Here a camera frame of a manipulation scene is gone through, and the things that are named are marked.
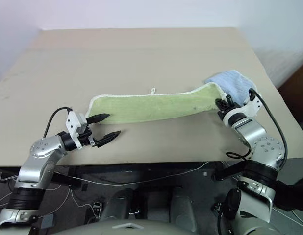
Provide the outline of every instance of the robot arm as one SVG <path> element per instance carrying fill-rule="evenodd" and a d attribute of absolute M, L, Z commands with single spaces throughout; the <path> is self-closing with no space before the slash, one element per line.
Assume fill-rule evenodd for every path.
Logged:
<path fill-rule="evenodd" d="M 31 146 L 29 157 L 20 169 L 9 203 L 0 213 L 0 226 L 5 223 L 31 225 L 37 221 L 38 209 L 57 162 L 66 156 L 68 151 L 81 149 L 89 144 L 101 147 L 120 134 L 120 131 L 112 132 L 99 141 L 93 138 L 88 125 L 102 121 L 108 116 L 109 114 L 99 114 L 85 118 L 83 114 L 71 111 L 66 122 L 68 133 L 61 132 L 52 137 L 41 138 Z"/>
<path fill-rule="evenodd" d="M 261 106 L 252 91 L 250 101 L 243 107 L 233 103 L 229 96 L 227 102 L 217 99 L 216 105 L 224 124 L 231 127 L 241 143 L 252 152 L 248 160 L 214 174 L 216 180 L 223 180 L 242 172 L 237 188 L 228 193 L 220 208 L 220 213 L 230 222 L 228 232 L 236 235 L 279 235 L 269 222 L 279 166 L 285 154 L 284 146 L 251 117 Z"/>

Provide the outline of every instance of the folded blue towel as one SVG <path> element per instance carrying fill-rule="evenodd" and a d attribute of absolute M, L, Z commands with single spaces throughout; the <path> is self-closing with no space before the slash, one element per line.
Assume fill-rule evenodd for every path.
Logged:
<path fill-rule="evenodd" d="M 257 91 L 256 85 L 236 70 L 221 72 L 206 80 L 206 83 L 217 83 L 221 89 L 232 96 L 234 102 L 243 106 L 249 97 L 249 88 Z"/>

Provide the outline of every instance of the floor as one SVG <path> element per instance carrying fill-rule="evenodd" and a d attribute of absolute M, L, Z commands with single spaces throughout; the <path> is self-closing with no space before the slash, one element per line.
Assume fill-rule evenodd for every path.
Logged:
<path fill-rule="evenodd" d="M 59 167 L 59 171 L 65 173 L 67 168 Z M 153 172 L 149 172 L 149 178 L 156 178 L 168 174 L 174 174 L 179 171 L 166 171 L 157 172 L 155 175 Z M 182 186 L 187 192 L 189 197 L 193 201 L 194 212 L 199 227 L 199 234 L 201 235 L 216 235 L 217 234 L 217 218 L 211 212 L 210 208 L 214 204 L 215 200 L 222 199 L 227 194 L 228 190 L 235 187 L 235 181 L 227 179 L 222 182 L 213 182 L 211 180 L 212 169 L 199 169 L 187 174 L 169 177 L 163 180 L 144 183 L 146 187 L 153 186 Z M 297 180 L 303 177 L 303 159 L 289 159 L 285 168 L 281 171 L 279 179 L 293 184 Z M 105 173 L 105 174 L 87 174 L 82 175 L 82 178 L 99 181 L 99 178 L 113 181 L 113 182 L 133 182 L 140 181 L 141 174 L 138 172 L 120 172 L 120 173 Z M 138 185 L 130 185 L 130 188 L 135 189 Z M 56 185 L 51 185 L 50 188 L 56 188 Z M 115 192 L 126 188 L 127 186 L 102 186 L 88 184 L 86 191 L 77 190 L 75 197 L 77 202 L 82 205 L 85 203 L 92 204 L 94 200 L 107 201 Z M 0 198 L 9 193 L 8 186 L 0 183 Z M 55 191 L 47 191 L 44 201 L 42 203 L 40 214 L 47 214 L 56 209 L 64 200 L 68 193 L 68 188 L 63 186 Z M 85 212 L 87 207 L 79 208 L 73 202 L 71 195 L 65 204 L 58 210 L 56 214 L 56 226 L 48 231 L 42 230 L 40 234 L 53 234 L 55 232 L 82 225 L 84 223 Z M 298 221 L 296 217 L 290 213 L 283 211 L 285 215 Z M 303 212 L 297 211 L 298 216 L 303 219 Z M 159 214 L 158 219 L 166 219 L 166 216 Z M 271 223 L 275 225 L 282 234 L 286 235 L 303 235 L 303 227 L 289 220 L 283 215 L 273 211 Z"/>

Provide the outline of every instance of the table surface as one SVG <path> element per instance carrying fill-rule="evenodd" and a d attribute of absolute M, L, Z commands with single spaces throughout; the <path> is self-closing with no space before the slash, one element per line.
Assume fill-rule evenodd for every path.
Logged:
<path fill-rule="evenodd" d="M 249 45 L 234 28 L 77 29 L 42 31 L 0 83 L 0 166 L 22 165 L 51 113 L 86 113 L 99 94 L 182 93 L 235 69 L 252 79 L 286 136 L 289 158 L 303 157 L 303 132 Z M 256 119 L 280 136 L 266 114 Z M 65 128 L 57 114 L 49 135 Z M 135 124 L 92 127 L 97 138 L 122 130 L 99 149 L 73 151 L 62 165 L 229 160 L 247 151 L 217 111 Z"/>

